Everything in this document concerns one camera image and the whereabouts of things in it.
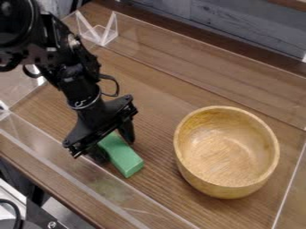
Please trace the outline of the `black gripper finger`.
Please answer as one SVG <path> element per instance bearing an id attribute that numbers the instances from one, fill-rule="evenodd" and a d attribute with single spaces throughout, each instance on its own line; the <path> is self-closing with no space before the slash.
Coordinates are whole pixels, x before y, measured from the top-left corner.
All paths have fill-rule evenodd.
<path id="1" fill-rule="evenodd" d="M 85 150 L 85 156 L 98 164 L 104 164 L 108 161 L 108 153 L 98 145 Z"/>
<path id="2" fill-rule="evenodd" d="M 119 126 L 119 134 L 122 138 L 132 144 L 135 141 L 135 132 L 134 132 L 134 124 L 132 120 L 128 119 L 126 120 L 122 125 Z"/>

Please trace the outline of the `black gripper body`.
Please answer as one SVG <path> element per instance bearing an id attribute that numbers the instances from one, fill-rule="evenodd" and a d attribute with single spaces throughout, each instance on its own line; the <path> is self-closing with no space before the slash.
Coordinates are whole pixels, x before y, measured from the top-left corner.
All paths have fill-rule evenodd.
<path id="1" fill-rule="evenodd" d="M 85 155 L 85 150 L 118 131 L 122 123 L 132 120 L 136 114 L 132 95 L 110 101 L 100 98 L 94 105 L 79 110 L 76 125 L 63 140 L 63 147 L 69 150 L 72 157 Z"/>

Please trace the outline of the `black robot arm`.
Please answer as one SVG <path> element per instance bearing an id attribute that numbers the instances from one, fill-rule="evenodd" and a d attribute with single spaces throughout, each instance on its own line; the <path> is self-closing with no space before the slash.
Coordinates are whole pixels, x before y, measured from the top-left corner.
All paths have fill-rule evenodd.
<path id="1" fill-rule="evenodd" d="M 0 0 L 0 72 L 31 65 L 39 72 L 24 71 L 27 76 L 44 77 L 76 112 L 76 125 L 63 140 L 72 157 L 87 154 L 114 131 L 132 143 L 132 95 L 114 93 L 110 101 L 103 99 L 107 94 L 98 83 L 114 77 L 100 72 L 80 37 L 36 0 Z"/>

